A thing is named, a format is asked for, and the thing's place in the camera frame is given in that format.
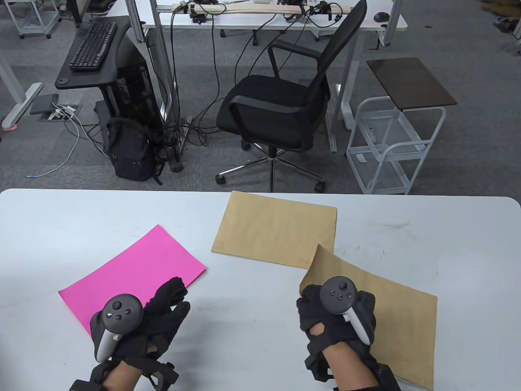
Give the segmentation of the person's right hand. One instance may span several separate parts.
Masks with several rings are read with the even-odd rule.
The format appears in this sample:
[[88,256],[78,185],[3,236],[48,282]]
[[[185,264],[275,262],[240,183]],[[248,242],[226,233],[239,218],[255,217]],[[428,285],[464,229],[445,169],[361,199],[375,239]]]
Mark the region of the person's right hand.
[[309,352],[318,356],[327,347],[346,342],[363,361],[375,361],[370,346],[361,341],[352,324],[343,315],[332,314],[322,305],[321,288],[320,285],[308,285],[296,301],[301,330],[309,339]]

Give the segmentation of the person's left hand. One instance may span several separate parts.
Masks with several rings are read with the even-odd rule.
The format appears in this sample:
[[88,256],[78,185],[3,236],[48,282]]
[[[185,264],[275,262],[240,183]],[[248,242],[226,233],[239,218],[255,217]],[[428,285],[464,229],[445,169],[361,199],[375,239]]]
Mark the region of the person's left hand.
[[187,288],[180,277],[158,288],[145,304],[132,294],[119,294],[90,321],[98,363],[119,360],[150,371],[168,350],[190,311]]

